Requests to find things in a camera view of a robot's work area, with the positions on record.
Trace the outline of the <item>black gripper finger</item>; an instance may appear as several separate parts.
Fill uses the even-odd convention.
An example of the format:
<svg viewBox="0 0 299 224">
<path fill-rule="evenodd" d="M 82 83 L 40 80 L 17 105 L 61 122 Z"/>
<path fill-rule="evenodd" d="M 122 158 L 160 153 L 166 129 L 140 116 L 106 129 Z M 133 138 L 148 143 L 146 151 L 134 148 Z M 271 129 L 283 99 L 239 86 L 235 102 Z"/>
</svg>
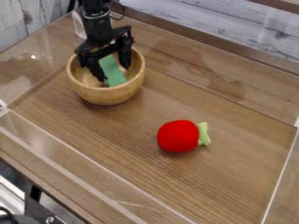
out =
<svg viewBox="0 0 299 224">
<path fill-rule="evenodd" d="M 86 68 L 90 71 L 92 75 L 97 78 L 98 81 L 104 82 L 106 79 L 104 70 L 98 63 L 98 58 L 89 57 L 86 58 Z"/>
<path fill-rule="evenodd" d="M 130 67 L 132 63 L 132 45 L 130 42 L 121 42 L 120 43 L 120 49 L 117 52 L 117 58 L 120 65 L 124 69 L 128 69 Z"/>
</svg>

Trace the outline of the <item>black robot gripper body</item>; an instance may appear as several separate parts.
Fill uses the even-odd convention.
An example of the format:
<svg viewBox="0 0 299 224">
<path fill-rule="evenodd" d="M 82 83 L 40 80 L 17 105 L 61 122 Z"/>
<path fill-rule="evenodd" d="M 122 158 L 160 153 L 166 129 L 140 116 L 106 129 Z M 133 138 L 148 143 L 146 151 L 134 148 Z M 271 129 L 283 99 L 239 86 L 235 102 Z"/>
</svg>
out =
<svg viewBox="0 0 299 224">
<path fill-rule="evenodd" d="M 86 58 L 98 59 L 117 53 L 121 42 L 133 44 L 130 25 L 113 27 L 110 22 L 110 0 L 81 0 L 80 17 L 86 39 L 76 48 L 78 62 L 85 67 Z"/>
</svg>

